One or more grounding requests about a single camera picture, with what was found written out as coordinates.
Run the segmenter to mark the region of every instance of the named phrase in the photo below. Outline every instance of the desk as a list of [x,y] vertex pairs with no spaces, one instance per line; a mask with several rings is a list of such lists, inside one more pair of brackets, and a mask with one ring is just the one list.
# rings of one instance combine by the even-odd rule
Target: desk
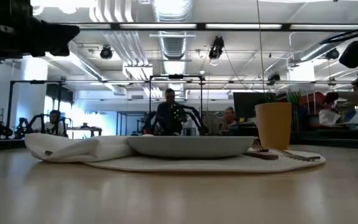
[[0,224],[358,224],[358,149],[282,174],[144,174],[0,151]]
[[94,136],[94,132],[97,131],[99,136],[102,135],[101,128],[67,128],[67,131],[90,131],[91,137]]

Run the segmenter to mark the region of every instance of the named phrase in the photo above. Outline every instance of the camera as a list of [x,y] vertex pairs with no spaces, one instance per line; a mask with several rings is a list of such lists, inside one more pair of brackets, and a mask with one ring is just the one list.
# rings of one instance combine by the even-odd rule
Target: camera
[[100,52],[100,57],[105,60],[109,60],[112,57],[112,51],[109,45],[103,46],[103,49]]
[[77,26],[50,24],[33,17],[29,0],[0,1],[0,63],[25,55],[68,56],[68,43],[77,34]]

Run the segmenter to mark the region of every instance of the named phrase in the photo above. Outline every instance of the window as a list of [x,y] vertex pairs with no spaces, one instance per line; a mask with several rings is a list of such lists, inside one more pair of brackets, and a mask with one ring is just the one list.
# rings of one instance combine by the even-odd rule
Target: window
[[51,110],[53,110],[53,99],[49,96],[46,96],[44,102],[44,114],[49,114]]

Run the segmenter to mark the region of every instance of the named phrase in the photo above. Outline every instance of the fork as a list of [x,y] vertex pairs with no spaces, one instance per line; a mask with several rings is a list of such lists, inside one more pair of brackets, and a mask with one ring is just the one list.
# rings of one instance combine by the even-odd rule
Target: fork
[[255,139],[254,143],[252,144],[252,147],[254,149],[256,149],[258,152],[268,152],[269,150],[273,150],[275,152],[279,152],[281,154],[283,154],[284,156],[287,156],[291,159],[296,159],[296,160],[300,160],[300,161],[315,161],[317,159],[320,159],[319,156],[311,156],[311,157],[305,157],[305,156],[299,156],[284,150],[279,150],[279,149],[274,149],[274,148],[264,148],[259,139]]

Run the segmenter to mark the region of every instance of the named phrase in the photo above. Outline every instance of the white napkin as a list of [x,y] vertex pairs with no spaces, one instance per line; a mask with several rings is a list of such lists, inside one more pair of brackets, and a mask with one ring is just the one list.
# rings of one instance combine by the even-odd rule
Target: white napkin
[[50,162],[98,162],[134,154],[125,136],[100,136],[73,140],[50,134],[26,134],[31,154]]

